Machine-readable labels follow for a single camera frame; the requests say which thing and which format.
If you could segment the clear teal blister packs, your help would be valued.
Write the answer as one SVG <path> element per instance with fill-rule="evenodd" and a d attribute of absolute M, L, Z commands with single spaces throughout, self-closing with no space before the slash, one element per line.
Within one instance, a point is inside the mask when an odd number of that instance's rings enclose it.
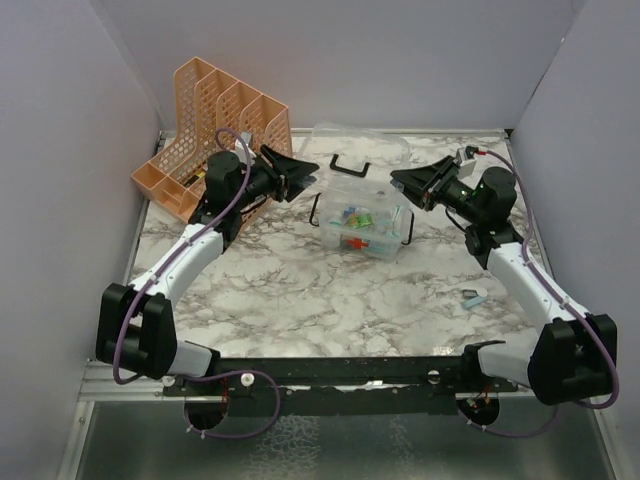
<path fill-rule="evenodd" d="M 383 257 L 393 257 L 401 246 L 400 234 L 395 224 L 390 221 L 380 221 L 371 227 L 369 232 L 369 252 Z"/>

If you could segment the clear plastic medicine box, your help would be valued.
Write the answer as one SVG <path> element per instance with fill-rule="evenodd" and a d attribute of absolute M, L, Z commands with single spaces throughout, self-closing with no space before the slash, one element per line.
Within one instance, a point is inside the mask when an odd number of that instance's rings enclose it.
<path fill-rule="evenodd" d="M 390 183 L 335 178 L 317 193 L 309 223 L 328 250 L 360 252 L 392 260 L 412 242 L 415 215 Z"/>

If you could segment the clear teal sachet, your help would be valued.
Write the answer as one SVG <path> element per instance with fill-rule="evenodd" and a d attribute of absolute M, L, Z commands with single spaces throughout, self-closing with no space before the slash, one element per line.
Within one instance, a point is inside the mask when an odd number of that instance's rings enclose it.
<path fill-rule="evenodd" d="M 402 232 L 404 210 L 405 208 L 402 205 L 397 205 L 394 208 L 393 213 L 391 214 L 391 217 L 390 217 L 389 229 L 388 229 L 388 233 L 391 236 L 394 236 L 394 237 L 400 236 Z"/>

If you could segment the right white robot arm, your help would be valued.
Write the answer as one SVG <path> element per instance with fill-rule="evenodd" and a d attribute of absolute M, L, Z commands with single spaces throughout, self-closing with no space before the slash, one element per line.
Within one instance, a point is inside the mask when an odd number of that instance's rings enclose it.
<path fill-rule="evenodd" d="M 467 221 L 469 254 L 505 287 L 538 333 L 528 350 L 503 341 L 467 346 L 459 367 L 461 383 L 481 391 L 500 377 L 531 389 L 545 405 L 611 407 L 620 393 L 615 322 L 572 299 L 532 256 L 533 232 L 520 235 L 511 222 L 516 200 L 527 194 L 508 161 L 487 168 L 475 187 L 462 182 L 463 162 L 480 152 L 469 146 L 457 157 L 391 173 L 415 206 L 431 211 L 441 205 Z"/>

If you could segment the clear plastic box lid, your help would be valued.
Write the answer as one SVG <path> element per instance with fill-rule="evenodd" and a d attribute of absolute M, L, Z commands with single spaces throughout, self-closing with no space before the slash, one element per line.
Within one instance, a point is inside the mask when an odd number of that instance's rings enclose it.
<path fill-rule="evenodd" d="M 365 178 L 347 176 L 329 168 L 331 157 L 341 156 L 341 162 L 358 168 L 364 161 L 371 163 Z M 410 166 L 411 147 L 402 137 L 378 133 L 335 123 L 320 122 L 304 139 L 296 152 L 300 160 L 319 165 L 313 187 L 326 189 L 335 178 L 366 179 L 389 183 L 390 173 Z"/>

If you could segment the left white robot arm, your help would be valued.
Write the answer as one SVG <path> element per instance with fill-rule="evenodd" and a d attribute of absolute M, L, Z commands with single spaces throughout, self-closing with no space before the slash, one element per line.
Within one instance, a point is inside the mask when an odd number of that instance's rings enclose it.
<path fill-rule="evenodd" d="M 245 215 L 267 200 L 290 202 L 315 180 L 318 165 L 263 145 L 258 153 L 220 151 L 207 161 L 205 190 L 179 240 L 128 285 L 111 284 L 99 312 L 96 358 L 133 378 L 186 377 L 206 395 L 220 385 L 218 353 L 177 337 L 173 308 L 200 273 L 236 239 Z"/>

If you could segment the green small medicine box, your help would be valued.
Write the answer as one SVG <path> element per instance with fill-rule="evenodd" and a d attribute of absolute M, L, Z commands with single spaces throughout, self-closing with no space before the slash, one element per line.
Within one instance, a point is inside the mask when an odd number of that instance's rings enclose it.
<path fill-rule="evenodd" d="M 351 228 L 368 228 L 374 225 L 370 214 L 353 214 L 347 219 L 347 225 Z"/>

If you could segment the black box lid handle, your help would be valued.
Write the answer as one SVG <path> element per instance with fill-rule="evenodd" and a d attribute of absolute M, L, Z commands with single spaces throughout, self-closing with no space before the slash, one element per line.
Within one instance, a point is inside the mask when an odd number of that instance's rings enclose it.
<path fill-rule="evenodd" d="M 339 154 L 334 154 L 329 163 L 329 168 L 332 171 L 355 178 L 365 178 L 369 172 L 370 166 L 371 163 L 369 161 L 364 161 L 358 168 L 352 168 L 351 166 L 341 162 L 341 156 Z"/>

